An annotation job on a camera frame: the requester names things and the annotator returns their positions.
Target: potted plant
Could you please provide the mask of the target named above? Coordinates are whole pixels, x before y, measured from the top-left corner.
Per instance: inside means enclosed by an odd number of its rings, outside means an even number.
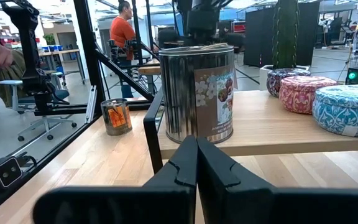
[[[278,0],[273,19],[273,65],[265,65],[259,70],[259,90],[266,90],[269,71],[278,68],[302,68],[296,65],[296,42],[299,26],[298,0]]]

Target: blue patterned tin box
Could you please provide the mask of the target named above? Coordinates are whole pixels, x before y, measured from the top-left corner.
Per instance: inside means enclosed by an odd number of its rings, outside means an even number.
[[[358,137],[358,85],[318,89],[313,117],[327,131]]]

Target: gray floor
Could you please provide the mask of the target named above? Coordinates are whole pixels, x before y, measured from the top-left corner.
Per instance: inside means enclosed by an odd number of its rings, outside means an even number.
[[[349,56],[346,50],[315,50],[313,55],[313,63],[311,65],[311,72],[313,75],[333,78],[335,80],[344,81],[346,76],[345,61]],[[258,90],[259,89],[259,68],[248,67],[242,65],[242,56],[238,55],[236,60],[238,91]],[[155,85],[157,89],[161,87],[161,79],[154,76]],[[110,97],[120,98],[121,87],[119,86],[119,79],[115,75],[112,77],[106,74],[106,81],[108,83]],[[79,73],[72,73],[67,76],[67,89],[70,96],[66,99],[70,103],[86,103],[88,101],[88,93],[90,90],[90,82],[86,81],[83,85]],[[134,97],[140,95],[134,90]],[[32,113],[25,113],[19,115],[9,108],[5,108],[4,103],[0,99],[0,157],[6,156],[9,153],[23,149],[36,159],[43,158],[50,150],[59,144],[62,140],[71,135],[78,128],[72,128],[70,124],[60,124],[52,130],[54,139],[49,141],[45,135],[45,130],[42,126],[26,133],[24,135],[25,141],[19,142],[17,140],[17,133],[30,124],[31,121],[38,119]],[[78,127],[84,124],[84,114],[74,114],[69,119],[78,123]]]

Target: tin lid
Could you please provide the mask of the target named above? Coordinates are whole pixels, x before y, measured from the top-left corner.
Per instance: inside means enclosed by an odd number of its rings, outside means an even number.
[[[346,108],[358,108],[358,85],[328,86],[316,90],[316,100]]]
[[[295,91],[316,91],[318,88],[337,85],[335,80],[327,77],[318,76],[297,76],[288,77],[281,80],[281,88],[292,89]]]
[[[292,76],[310,76],[310,72],[305,69],[300,68],[279,68],[275,70],[271,70],[267,76],[268,77],[279,77],[279,78],[285,78],[285,77],[292,77]]]
[[[163,49],[158,52],[162,56],[183,56],[183,55],[199,55],[199,54],[216,54],[233,51],[233,46],[229,45],[210,45],[209,46],[192,46],[177,47],[172,49]]]

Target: desk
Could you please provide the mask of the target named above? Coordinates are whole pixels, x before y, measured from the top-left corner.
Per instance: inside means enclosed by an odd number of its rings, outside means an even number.
[[[157,59],[153,59],[146,64],[154,64],[154,63],[160,63]],[[147,77],[147,85],[149,87],[149,92],[156,93],[157,90],[154,88],[154,80],[153,75],[160,75],[161,74],[161,68],[160,66],[152,66],[152,67],[140,67],[137,69],[139,72],[139,75],[145,75]]]
[[[143,129],[145,114],[131,112],[133,130],[122,136],[108,136],[103,119],[97,120],[0,206],[0,224],[32,223],[34,203],[56,187],[144,184],[153,176]],[[358,188],[358,152],[246,156],[235,160],[280,187]],[[196,223],[203,223],[199,199]]]
[[[82,84],[85,84],[85,75],[84,75],[84,70],[82,67],[82,62],[81,62],[81,57],[80,57],[80,50],[78,49],[72,49],[72,50],[61,50],[61,51],[54,51],[54,52],[46,52],[46,53],[39,53],[40,57],[45,57],[46,59],[46,63],[48,64],[49,69],[52,70],[56,70],[56,64],[55,64],[55,60],[53,59],[54,55],[62,55],[62,54],[70,54],[70,53],[75,53],[76,58],[77,58],[77,64],[78,64],[78,71],[73,71],[73,72],[79,72],[81,75],[81,79],[82,79]],[[63,74],[63,86],[65,86],[65,82],[66,82],[66,78],[65,75]]]
[[[162,159],[169,159],[178,144],[158,133]],[[234,93],[233,135],[217,144],[230,156],[305,152],[358,151],[358,138],[320,128],[311,115],[291,113],[267,91]]]

